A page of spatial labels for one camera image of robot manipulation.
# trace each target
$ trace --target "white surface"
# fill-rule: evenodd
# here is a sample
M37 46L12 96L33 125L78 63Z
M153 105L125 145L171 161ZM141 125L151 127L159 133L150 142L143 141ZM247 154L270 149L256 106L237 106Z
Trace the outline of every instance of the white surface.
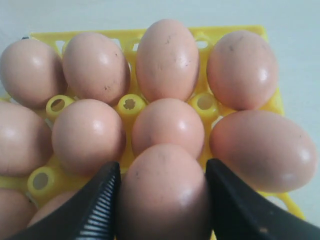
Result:
M262 24L280 66L286 116L320 150L319 0L0 0L11 5L29 32L147 28L163 18L191 26ZM3 31L0 23L0 35ZM291 193L307 219L320 226L320 172Z

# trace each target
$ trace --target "eggshell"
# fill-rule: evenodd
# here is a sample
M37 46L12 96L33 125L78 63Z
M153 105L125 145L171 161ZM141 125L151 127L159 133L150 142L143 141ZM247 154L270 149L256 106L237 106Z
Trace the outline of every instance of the eggshell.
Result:
M21 192L0 188L0 239L25 229L36 211L36 206Z
M174 98L159 99L147 105L132 128L135 156L152 145L172 143L198 158L204 141L205 129L197 112L189 104Z
M139 155L120 185L118 240L209 240L209 190L200 165L182 147L158 144Z
M108 161L119 161L126 146L126 132L117 112L94 99L78 100L55 120L52 145L69 172L92 175Z
M212 153L258 191L288 192L307 184L318 165L316 146L294 122L245 110L222 118L210 135Z
M247 30L223 36L210 52L206 71L214 96L235 110L262 107L277 88L276 56L262 37Z
M55 210L60 208L69 199L71 199L75 195L75 193L75 191L67 191L51 199L46 205L44 205L42 208L39 209L39 211L36 212L36 214L29 222L28 227L41 221L46 216L50 215Z
M0 59L4 89L23 106L44 109L67 90L60 56L44 42L23 39L9 45Z
M81 99L116 105L130 87L130 69L122 50L108 37L83 32L73 37L63 54L63 71Z
M191 32L179 21L163 19L152 24L136 53L136 77L149 101L187 100L199 75L199 51Z
M0 175L22 177L53 154L51 129L32 110L0 101Z

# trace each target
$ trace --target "egg tray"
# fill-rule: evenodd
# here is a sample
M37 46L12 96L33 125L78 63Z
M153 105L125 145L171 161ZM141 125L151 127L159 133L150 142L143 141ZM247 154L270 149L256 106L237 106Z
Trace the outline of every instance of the egg tray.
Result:
M205 170L206 161L214 157L209 148L209 135L211 129L219 119L234 112L234 110L223 106L218 102L209 88L206 75L209 53L215 43L222 36L237 30L248 30L260 35L266 41L268 39L264 27L260 25L190 27L189 30L194 36L199 48L200 71L198 83L192 96L188 100L188 103L199 114L205 127L205 146L203 153L199 158L199 163ZM139 90L135 71L137 48L145 29L100 30L94 32L101 33L110 39L113 39L115 43L121 47L131 70L131 85L128 94L123 96L119 103L114 107L121 116L126 130L127 144L120 161L121 173L125 173L134 160L134 155L131 149L132 126L139 112L148 104ZM56 52L62 56L70 39L79 33L81 32L31 33L29 37L52 46ZM72 91L68 89L65 95L57 95L51 98L48 101L45 110L35 112L42 118L46 119L49 125L52 126L52 123L63 108L77 99L78 98L72 93ZM7 94L0 97L0 101L12 102L13 99L11 99ZM279 89L276 90L275 94L261 109L280 115L285 114ZM64 191L78 190L83 187L88 180L89 178L65 172L61 168L59 160L53 155L45 166L36 169L29 177L0 176L0 188L12 188L23 191L32 200L34 200L38 207L41 207L50 199ZM304 219L303 213L287 193L271 194L260 192L260 194L267 198L275 197L278 200L281 200L286 205L287 210L290 213Z

